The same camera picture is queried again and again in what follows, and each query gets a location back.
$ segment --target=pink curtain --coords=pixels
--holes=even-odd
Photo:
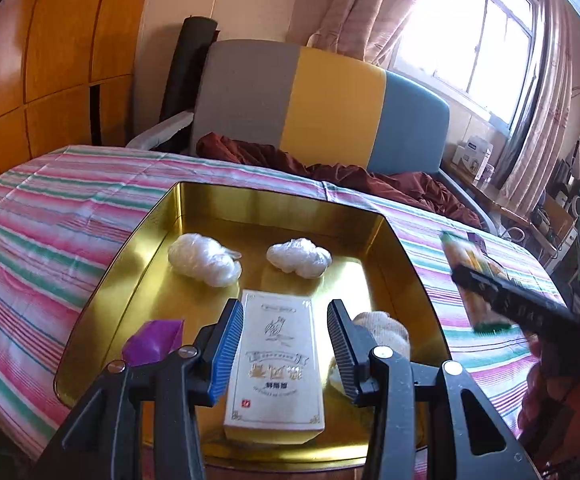
[[[416,0],[334,0],[308,46],[372,64],[388,59]]]
[[[550,178],[563,143],[572,97],[571,26],[565,0],[542,0],[545,6],[545,73],[539,82],[537,108],[525,143],[500,196],[525,216]]]

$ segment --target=snack package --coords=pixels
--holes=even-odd
[[[452,233],[444,232],[441,235],[441,243],[451,269],[463,264],[483,274],[509,280],[506,270],[492,258],[483,254],[473,242]],[[463,300],[465,312],[468,314],[468,319],[474,332],[501,332],[512,327],[512,322],[509,319],[495,313],[489,303],[479,295],[461,287],[458,287],[458,293],[460,293]]]

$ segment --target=dark red bedding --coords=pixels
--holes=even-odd
[[[292,155],[268,144],[232,140],[218,134],[207,134],[196,144],[196,153],[204,158],[226,160],[248,166],[259,166],[331,182],[374,196],[394,200],[436,213],[480,229],[474,211],[465,207],[440,182],[422,172],[383,175],[368,173],[359,166],[314,164],[304,166]]]

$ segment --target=purple object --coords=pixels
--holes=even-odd
[[[121,357],[131,366],[156,363],[182,345],[183,319],[147,321],[121,349]]]

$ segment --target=gold tray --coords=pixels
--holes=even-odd
[[[167,248],[185,232],[215,238],[239,251],[243,273],[226,288],[211,288],[174,273]],[[328,249],[332,266],[319,280],[284,274],[265,259],[267,248],[308,237]],[[217,321],[241,289],[311,296],[326,429],[300,446],[248,446],[223,432],[225,398],[197,408],[206,462],[255,470],[317,470],[365,462],[371,414],[329,386],[333,350],[326,307],[340,298],[353,318],[384,310],[409,331],[412,361],[449,359],[432,304],[403,247],[383,216],[350,206],[271,191],[179,183],[154,206],[110,265],[70,334],[54,391],[72,407],[126,339],[151,319],[185,319],[183,344]],[[152,443],[153,405],[144,407],[144,442]]]

